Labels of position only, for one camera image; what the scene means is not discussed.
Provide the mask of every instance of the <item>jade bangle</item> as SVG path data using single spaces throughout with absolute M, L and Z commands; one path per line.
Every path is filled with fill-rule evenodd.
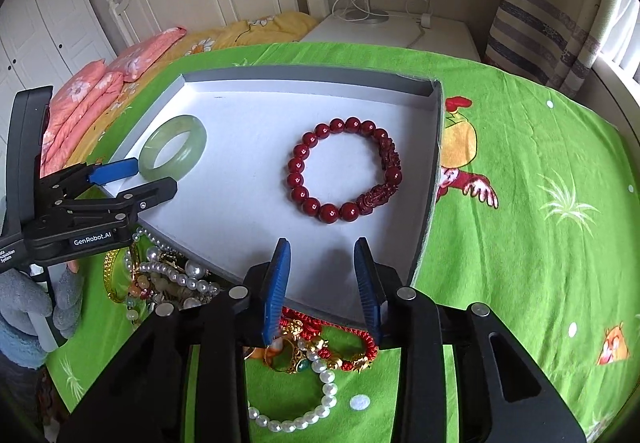
M 185 143 L 166 163 L 154 167 L 158 154 L 172 139 L 182 133 L 189 133 Z M 199 119 L 192 115 L 174 116 L 158 127 L 145 142 L 140 151 L 138 168 L 147 181 L 155 181 L 171 176 L 178 181 L 196 166 L 207 143 L 207 131 Z

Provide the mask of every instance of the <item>metal screw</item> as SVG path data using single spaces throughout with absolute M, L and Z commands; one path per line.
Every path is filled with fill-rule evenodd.
M 249 295 L 249 290 L 247 290 L 244 286 L 236 286 L 229 290 L 229 297 L 234 298 L 236 300 L 240 300 L 241 298 Z
M 478 315 L 479 317 L 486 317 L 491 313 L 489 306 L 483 304 L 482 302 L 474 302 L 471 305 L 471 311 L 474 315 Z
M 402 300 L 413 300 L 417 293 L 415 293 L 415 290 L 413 288 L 404 286 L 402 288 L 398 288 L 398 291 L 396 291 L 396 295 L 398 295 Z
M 162 302 L 162 304 L 158 304 L 156 306 L 154 311 L 159 317 L 168 317 L 174 312 L 174 309 L 174 305 L 170 302 Z

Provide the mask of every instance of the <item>green tablecloth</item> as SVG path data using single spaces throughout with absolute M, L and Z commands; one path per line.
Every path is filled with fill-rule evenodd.
M 533 355 L 585 432 L 597 434 L 640 375 L 638 181 L 615 129 L 553 90 L 474 62 L 375 46 L 275 44 L 174 62 L 106 131 L 88 162 L 110 159 L 180 73 L 254 64 L 337 65 L 429 76 L 442 81 L 446 97 L 470 100 L 470 107 L 448 115 L 447 125 L 468 121 L 477 135 L 471 146 L 477 154 L 464 166 L 449 163 L 442 170 L 442 196 L 415 287 L 454 307 L 489 304 Z M 444 145 L 443 154 L 446 149 L 453 147 Z M 489 189 L 497 195 L 497 208 L 479 199 Z M 70 409 L 132 332 L 125 307 L 107 299 L 101 268 L 102 257 L 83 262 L 82 323 L 47 361 Z M 327 337 L 332 347 L 350 354 L 352 339 L 339 332 Z M 446 356 L 454 441 L 454 372 L 449 351 Z M 252 425 L 253 441 L 389 441 L 398 364 L 398 352 L 382 351 L 361 375 L 338 372 L 338 405 L 327 419 L 287 435 Z M 247 363 L 247 381 L 252 405 L 274 419 L 300 416 L 321 397 L 314 373 L 276 374 L 255 360 Z M 370 397 L 367 410 L 350 409 L 355 394 Z

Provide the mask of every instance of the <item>orange cartoon print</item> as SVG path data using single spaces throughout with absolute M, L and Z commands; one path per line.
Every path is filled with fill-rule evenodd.
M 625 336 L 622 334 L 622 322 L 618 326 L 604 331 L 605 339 L 602 352 L 598 357 L 598 365 L 618 362 L 628 359 L 629 349 L 626 347 Z
M 460 170 L 476 157 L 478 138 L 475 128 L 460 108 L 471 107 L 471 100 L 465 97 L 450 97 L 445 100 L 447 110 L 445 129 L 442 133 L 440 154 L 440 186 L 436 201 L 444 196 L 449 187 L 462 190 L 465 196 L 478 197 L 481 203 L 498 208 L 498 196 L 491 187 L 489 178 L 482 174 Z

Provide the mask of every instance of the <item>striped curtain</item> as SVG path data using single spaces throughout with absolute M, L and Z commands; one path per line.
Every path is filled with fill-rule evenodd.
M 609 33 L 619 0 L 500 0 L 485 62 L 571 97 Z

